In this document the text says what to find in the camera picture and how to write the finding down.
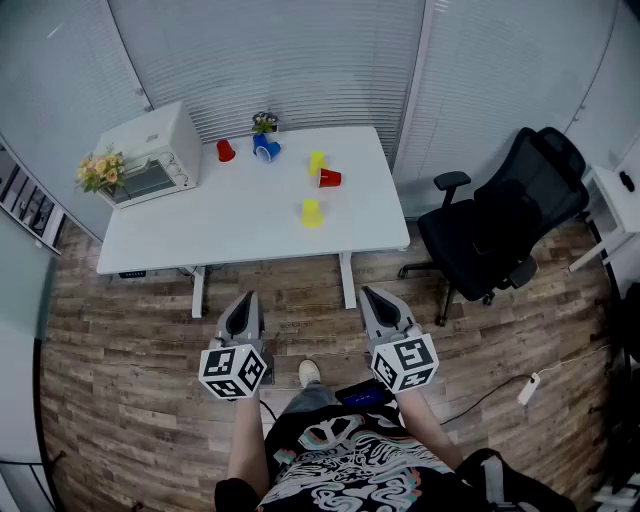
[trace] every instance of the shoe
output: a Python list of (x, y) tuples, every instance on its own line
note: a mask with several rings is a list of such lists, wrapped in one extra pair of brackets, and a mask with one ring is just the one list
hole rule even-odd
[(318, 370), (316, 363), (309, 359), (305, 359), (300, 363), (298, 375), (303, 388), (306, 388), (310, 382), (320, 382), (320, 370)]

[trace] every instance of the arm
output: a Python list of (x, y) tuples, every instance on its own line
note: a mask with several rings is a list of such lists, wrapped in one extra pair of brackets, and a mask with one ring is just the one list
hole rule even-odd
[(471, 178), (462, 171), (445, 172), (433, 178), (438, 190), (446, 190), (444, 202), (442, 206), (449, 206), (453, 201), (453, 195), (456, 193), (456, 189), (462, 185), (471, 183)]
[(260, 416), (260, 395), (257, 391), (252, 397), (241, 398), (236, 402), (227, 478), (244, 480), (253, 487), (260, 499), (269, 490), (269, 471)]
[(396, 401), (407, 431), (455, 471), (462, 464), (462, 452), (442, 429), (420, 391), (398, 393)]

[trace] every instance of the chair armrest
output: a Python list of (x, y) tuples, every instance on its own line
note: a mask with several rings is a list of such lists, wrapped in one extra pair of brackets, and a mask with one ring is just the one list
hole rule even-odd
[(531, 281), (531, 278), (536, 274), (537, 270), (538, 264), (536, 260), (533, 259), (533, 256), (529, 255), (526, 260), (520, 263), (520, 265), (509, 274), (507, 282), (513, 288), (520, 288)]
[(471, 178), (462, 171), (445, 172), (433, 178), (433, 182), (438, 187), (438, 190), (449, 190), (452, 187), (459, 187), (461, 185), (468, 185), (471, 183)]
[(462, 171), (445, 172), (433, 178), (433, 182), (438, 187), (438, 190), (446, 190), (447, 193), (444, 196), (444, 202), (442, 206), (449, 206), (453, 201), (453, 194), (456, 193), (456, 188), (460, 185), (466, 185), (471, 183), (471, 178)]

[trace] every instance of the black t-shirt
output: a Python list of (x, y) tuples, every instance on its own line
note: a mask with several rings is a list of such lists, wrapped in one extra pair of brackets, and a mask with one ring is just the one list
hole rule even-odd
[(265, 441), (271, 489), (218, 483), (219, 512), (477, 510), (477, 495), (402, 428), (391, 407), (331, 405), (278, 418)]

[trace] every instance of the oven door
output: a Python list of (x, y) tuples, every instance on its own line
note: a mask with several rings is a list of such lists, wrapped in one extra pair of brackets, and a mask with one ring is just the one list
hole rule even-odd
[(155, 157), (144, 157), (127, 162), (123, 178), (124, 186), (104, 189), (105, 194), (116, 204), (175, 186)]

